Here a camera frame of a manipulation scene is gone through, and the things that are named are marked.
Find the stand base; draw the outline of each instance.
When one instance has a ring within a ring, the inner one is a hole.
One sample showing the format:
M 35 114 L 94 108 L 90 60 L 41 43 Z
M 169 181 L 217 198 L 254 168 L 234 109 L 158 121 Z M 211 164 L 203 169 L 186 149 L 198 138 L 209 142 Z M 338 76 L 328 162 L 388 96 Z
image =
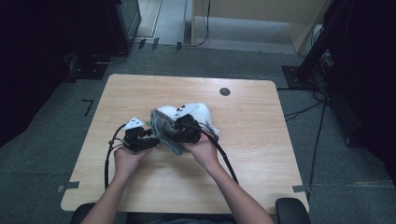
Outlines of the stand base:
M 106 70 L 106 63 L 94 63 L 91 60 L 78 59 L 66 82 L 74 83 L 77 79 L 102 80 Z
M 318 87 L 309 81 L 299 80 L 296 76 L 298 66 L 282 65 L 283 75 L 288 82 L 289 89 L 293 90 L 316 90 Z

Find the forearm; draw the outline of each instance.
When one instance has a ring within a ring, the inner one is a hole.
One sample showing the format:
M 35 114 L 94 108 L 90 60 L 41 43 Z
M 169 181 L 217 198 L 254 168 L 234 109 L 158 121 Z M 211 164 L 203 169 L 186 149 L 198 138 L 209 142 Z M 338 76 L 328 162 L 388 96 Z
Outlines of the forearm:
M 219 186 L 237 223 L 273 223 L 265 209 L 236 184 L 221 165 L 207 171 Z
M 82 223 L 114 223 L 114 219 L 119 210 L 122 194 L 127 183 L 127 177 L 115 176 L 105 193 L 93 207 L 91 212 L 84 218 Z

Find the table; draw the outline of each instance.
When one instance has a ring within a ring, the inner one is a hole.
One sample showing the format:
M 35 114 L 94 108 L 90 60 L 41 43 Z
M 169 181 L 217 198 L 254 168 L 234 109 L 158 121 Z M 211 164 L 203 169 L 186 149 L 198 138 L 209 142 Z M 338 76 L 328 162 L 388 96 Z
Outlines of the table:
M 191 43 L 193 44 L 195 16 L 207 16 L 209 0 L 192 2 Z M 332 0 L 213 0 L 210 3 L 210 17 L 285 22 L 294 49 L 296 52 L 301 52 L 307 38 L 321 22 L 331 2 Z
M 221 95 L 221 88 L 231 94 Z M 73 211 L 101 197 L 107 142 L 121 124 L 133 116 L 149 120 L 150 111 L 163 105 L 191 102 L 208 106 L 212 124 L 219 129 L 219 144 L 240 185 L 269 213 L 276 212 L 275 201 L 282 197 L 298 198 L 308 209 L 304 193 L 292 189 L 301 186 L 302 180 L 273 82 L 136 75 L 108 79 L 70 178 L 80 182 L 79 188 L 66 190 L 62 209 Z M 114 175 L 110 158 L 109 180 Z M 192 155 L 178 157 L 162 144 L 141 162 L 124 192 L 120 211 L 230 213 L 216 183 Z

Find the light wood tabletop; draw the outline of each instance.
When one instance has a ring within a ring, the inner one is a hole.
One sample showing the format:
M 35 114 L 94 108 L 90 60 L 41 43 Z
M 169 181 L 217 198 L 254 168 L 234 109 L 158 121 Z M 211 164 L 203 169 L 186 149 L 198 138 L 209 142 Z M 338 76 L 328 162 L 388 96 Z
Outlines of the light wood tabletop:
M 220 94 L 221 88 L 231 91 Z M 210 110 L 241 187 L 270 214 L 276 199 L 293 197 L 308 203 L 301 186 L 282 108 L 271 81 L 202 77 L 112 75 L 108 79 L 91 127 L 79 154 L 62 209 L 76 210 L 95 203 L 105 190 L 104 170 L 108 141 L 114 132 L 136 116 L 148 121 L 150 111 L 163 105 L 180 107 L 200 102 Z M 118 137 L 123 137 L 121 130 Z M 223 159 L 219 160 L 227 170 Z M 114 175 L 110 156 L 109 180 Z M 163 144 L 142 160 L 120 205 L 123 212 L 231 213 L 216 183 L 190 153 L 176 156 Z

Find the person's left hand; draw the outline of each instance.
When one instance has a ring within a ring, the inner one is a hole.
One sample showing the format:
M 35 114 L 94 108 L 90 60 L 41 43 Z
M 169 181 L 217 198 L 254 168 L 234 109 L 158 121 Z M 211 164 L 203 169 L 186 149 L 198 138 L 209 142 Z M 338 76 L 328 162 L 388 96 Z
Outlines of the person's left hand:
M 114 152 L 114 161 L 116 163 L 116 174 L 121 178 L 127 178 L 136 171 L 139 162 L 148 155 L 153 148 L 140 151 L 138 154 L 133 153 L 128 148 L 122 146 L 118 147 Z

